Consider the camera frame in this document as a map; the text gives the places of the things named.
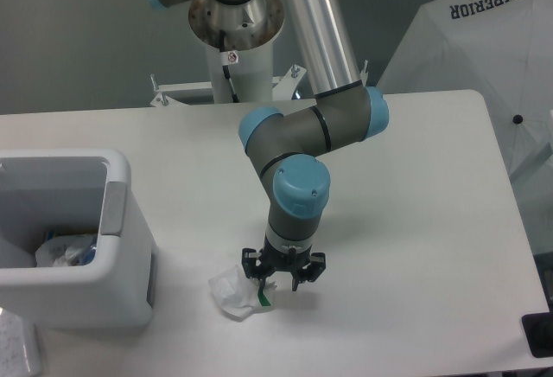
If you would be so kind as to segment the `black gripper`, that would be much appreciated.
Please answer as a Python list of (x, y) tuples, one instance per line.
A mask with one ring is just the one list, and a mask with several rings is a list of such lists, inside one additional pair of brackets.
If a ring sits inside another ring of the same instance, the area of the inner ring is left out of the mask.
[(241, 264), (245, 276), (258, 281), (260, 292), (264, 290), (266, 278), (275, 272), (289, 272), (292, 276), (292, 291), (297, 291), (300, 284), (313, 283), (326, 269), (326, 254), (311, 253), (311, 248), (300, 249), (294, 244), (278, 250), (265, 239), (261, 251), (242, 249)]

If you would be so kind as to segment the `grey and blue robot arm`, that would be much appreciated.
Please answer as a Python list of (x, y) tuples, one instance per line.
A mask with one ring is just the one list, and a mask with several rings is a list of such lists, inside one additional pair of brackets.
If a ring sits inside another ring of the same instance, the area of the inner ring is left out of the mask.
[(245, 98), (237, 66), (247, 50), (266, 46), (286, 16), (295, 25), (315, 104), (283, 114), (260, 107), (238, 134), (270, 201), (264, 245), (245, 248), (248, 278), (264, 283), (288, 272), (293, 284), (315, 281), (326, 256), (312, 242), (329, 198), (330, 175), (320, 156), (382, 132), (389, 109), (382, 93), (363, 84), (337, 0), (149, 0), (168, 8), (189, 3), (196, 36), (217, 55), (231, 102)]

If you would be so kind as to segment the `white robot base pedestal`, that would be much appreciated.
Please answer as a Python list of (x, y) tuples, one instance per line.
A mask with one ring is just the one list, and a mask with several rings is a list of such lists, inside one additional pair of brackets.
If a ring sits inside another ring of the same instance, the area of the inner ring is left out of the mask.
[(272, 101), (273, 48), (266, 43), (248, 50), (206, 46), (215, 104)]

